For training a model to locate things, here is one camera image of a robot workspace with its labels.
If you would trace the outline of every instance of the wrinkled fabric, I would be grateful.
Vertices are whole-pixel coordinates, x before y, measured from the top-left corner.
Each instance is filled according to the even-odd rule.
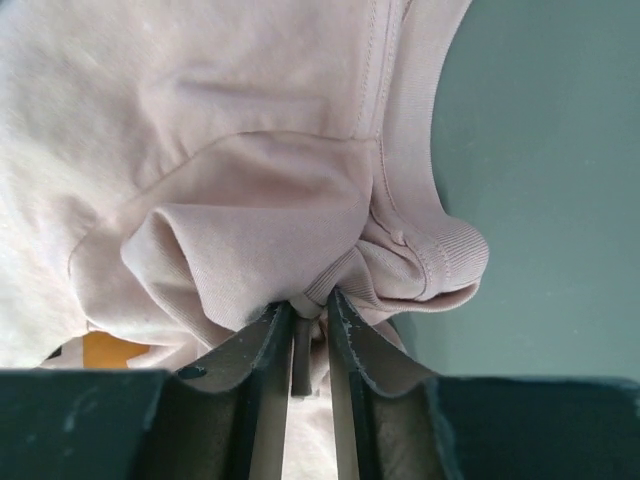
[[[468,3],[2,2],[0,367],[106,332],[175,369],[335,286],[383,330],[469,300],[487,246],[430,159]]]

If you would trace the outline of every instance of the gray-green surface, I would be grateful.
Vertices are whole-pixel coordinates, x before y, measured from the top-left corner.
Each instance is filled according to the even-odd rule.
[[[491,259],[467,305],[398,322],[427,366],[640,378],[639,18],[637,0],[471,6],[433,163]]]

